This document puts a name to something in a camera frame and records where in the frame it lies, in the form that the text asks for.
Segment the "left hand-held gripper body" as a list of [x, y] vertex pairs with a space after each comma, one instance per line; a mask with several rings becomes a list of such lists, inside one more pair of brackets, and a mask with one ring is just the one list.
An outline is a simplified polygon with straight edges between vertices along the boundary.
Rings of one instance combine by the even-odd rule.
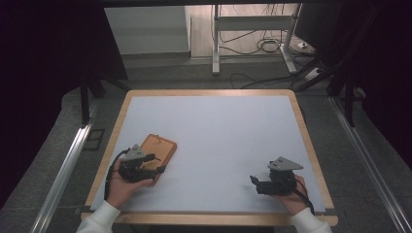
[[129, 148], [122, 157], [122, 162], [118, 169], [120, 176], [130, 183], [142, 181], [145, 178], [142, 172], [142, 165], [145, 158], [145, 153], [138, 145]]

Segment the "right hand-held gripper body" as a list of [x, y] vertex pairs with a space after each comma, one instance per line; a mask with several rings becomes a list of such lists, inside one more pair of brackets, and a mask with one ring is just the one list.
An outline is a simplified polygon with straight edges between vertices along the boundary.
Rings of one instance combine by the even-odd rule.
[[302, 170], [303, 166], [280, 156], [267, 165], [269, 181], [257, 181], [257, 193], [265, 195], [286, 196], [296, 189], [294, 170]]

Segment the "wooden picture frame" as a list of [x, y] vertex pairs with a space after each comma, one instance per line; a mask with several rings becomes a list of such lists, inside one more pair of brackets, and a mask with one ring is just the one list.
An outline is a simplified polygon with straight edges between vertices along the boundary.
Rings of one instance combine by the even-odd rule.
[[143, 163], [143, 169], [156, 170], [166, 167], [177, 149], [177, 144], [160, 136], [150, 134], [143, 142], [141, 149], [145, 154], [153, 153], [155, 159]]

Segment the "person's left hand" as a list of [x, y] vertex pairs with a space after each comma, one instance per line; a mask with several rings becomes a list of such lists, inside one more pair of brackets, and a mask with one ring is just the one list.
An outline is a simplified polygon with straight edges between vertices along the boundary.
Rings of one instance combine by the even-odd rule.
[[129, 183], [119, 174], [118, 169], [122, 163], [119, 159], [114, 166], [110, 178], [107, 202], [116, 209], [120, 207], [136, 192], [139, 188], [149, 186], [153, 183], [152, 179], [142, 180], [138, 183]]

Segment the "person's right hand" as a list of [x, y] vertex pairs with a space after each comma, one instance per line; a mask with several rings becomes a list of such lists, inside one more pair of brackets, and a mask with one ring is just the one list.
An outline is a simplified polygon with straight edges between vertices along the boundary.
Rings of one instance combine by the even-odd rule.
[[[294, 177], [296, 179], [296, 190], [303, 196], [308, 197], [304, 179], [299, 175]], [[305, 200], [294, 192], [287, 196], [280, 196], [278, 200], [291, 216], [295, 216], [307, 208]]]

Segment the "dark floor grate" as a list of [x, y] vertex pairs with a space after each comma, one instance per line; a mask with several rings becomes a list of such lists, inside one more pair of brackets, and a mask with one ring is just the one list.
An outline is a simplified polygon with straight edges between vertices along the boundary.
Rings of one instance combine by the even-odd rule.
[[86, 138], [84, 150], [99, 150], [104, 133], [104, 129], [92, 129]]

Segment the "white table mat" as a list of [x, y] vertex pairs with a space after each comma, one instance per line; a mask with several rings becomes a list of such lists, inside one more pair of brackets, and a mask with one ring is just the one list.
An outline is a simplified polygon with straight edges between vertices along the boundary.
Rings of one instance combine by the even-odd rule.
[[325, 210], [318, 182], [289, 97], [134, 97], [126, 108], [115, 152], [154, 134], [177, 149], [152, 187], [122, 206], [136, 213], [281, 213], [257, 193], [252, 177], [268, 178], [268, 163], [283, 156], [302, 165], [309, 199]]

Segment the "black metal stand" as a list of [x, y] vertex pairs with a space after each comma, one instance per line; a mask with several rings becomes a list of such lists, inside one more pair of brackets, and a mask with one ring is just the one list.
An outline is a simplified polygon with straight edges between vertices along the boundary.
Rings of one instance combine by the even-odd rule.
[[334, 66], [326, 69], [317, 77], [302, 83], [293, 89], [295, 92], [300, 92], [325, 80], [326, 78], [332, 77], [332, 80], [326, 88], [326, 93], [328, 96], [337, 97], [342, 88], [345, 88], [343, 116], [351, 127], [355, 126], [353, 121], [355, 83], [350, 66], [354, 61], [354, 56], [360, 47], [361, 42], [364, 40], [367, 31], [371, 27], [381, 9], [381, 4], [369, 5], [365, 9], [364, 15], [360, 19], [358, 25], [354, 28], [353, 32], [350, 33], [353, 34], [354, 37], [347, 43], [348, 47], [344, 50], [342, 58]]
[[86, 127], [91, 121], [91, 109], [89, 108], [88, 92], [96, 98], [103, 98], [105, 89], [102, 82], [105, 81], [125, 92], [130, 91], [131, 88], [120, 81], [109, 77], [108, 75], [97, 72], [95, 74], [86, 76], [82, 75], [80, 78], [80, 92], [81, 92], [81, 107], [82, 107], [82, 127]]

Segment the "white power strip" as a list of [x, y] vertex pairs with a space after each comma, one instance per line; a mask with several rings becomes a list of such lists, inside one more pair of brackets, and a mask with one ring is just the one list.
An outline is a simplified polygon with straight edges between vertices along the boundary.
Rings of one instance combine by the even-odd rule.
[[304, 78], [305, 81], [311, 81], [317, 76], [319, 76], [323, 72], [322, 68], [314, 68], [312, 71], [310, 71]]

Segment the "dark curtain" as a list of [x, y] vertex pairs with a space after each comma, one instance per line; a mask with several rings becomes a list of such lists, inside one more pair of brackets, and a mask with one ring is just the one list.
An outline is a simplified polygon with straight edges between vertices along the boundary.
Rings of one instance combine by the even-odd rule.
[[0, 0], [0, 209], [45, 142], [63, 96], [127, 78], [105, 10], [83, 1]]
[[350, 59], [370, 120], [412, 167], [412, 0], [343, 0], [324, 63], [343, 58], [367, 11], [380, 8]]

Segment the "white cabinet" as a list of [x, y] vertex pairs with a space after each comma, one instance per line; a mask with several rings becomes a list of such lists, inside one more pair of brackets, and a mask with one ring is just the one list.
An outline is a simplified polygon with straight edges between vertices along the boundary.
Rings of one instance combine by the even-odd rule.
[[188, 52], [184, 6], [105, 8], [121, 54]]

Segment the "aluminium floor rail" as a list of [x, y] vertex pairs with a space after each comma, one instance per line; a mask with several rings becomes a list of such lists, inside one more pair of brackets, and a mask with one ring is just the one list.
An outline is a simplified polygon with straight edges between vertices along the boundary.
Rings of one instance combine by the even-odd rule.
[[60, 169], [52, 183], [49, 193], [39, 213], [37, 214], [29, 233], [47, 232], [58, 203], [64, 193], [64, 190], [70, 180], [70, 177], [82, 152], [86, 138], [91, 130], [93, 123], [95, 122], [99, 108], [100, 103], [98, 101], [93, 101], [91, 103], [91, 106], [88, 108], [89, 119], [77, 131], [77, 134], [68, 152], [66, 153], [62, 165], [60, 166]]
[[405, 211], [400, 206], [394, 193], [391, 191], [375, 162], [373, 161], [369, 150], [363, 143], [358, 131], [354, 126], [351, 126], [344, 115], [344, 107], [339, 102], [338, 97], [328, 97], [335, 114], [337, 115], [344, 131], [347, 134], [351, 144], [360, 158], [360, 162], [365, 169], [368, 177], [374, 185], [384, 207], [387, 210], [392, 222], [395, 225], [398, 233], [412, 233], [412, 223], [407, 219]]

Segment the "white desk frame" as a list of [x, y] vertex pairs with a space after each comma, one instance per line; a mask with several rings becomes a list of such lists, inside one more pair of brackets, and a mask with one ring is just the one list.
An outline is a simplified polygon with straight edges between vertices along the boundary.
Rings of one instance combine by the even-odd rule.
[[218, 5], [215, 5], [213, 17], [213, 53], [212, 53], [212, 74], [220, 73], [220, 48], [219, 33], [222, 31], [254, 31], [254, 30], [286, 30], [285, 41], [280, 44], [279, 49], [291, 74], [296, 74], [297, 70], [289, 52], [292, 34], [294, 32], [301, 3], [298, 3], [290, 16], [250, 16], [250, 17], [220, 17]]

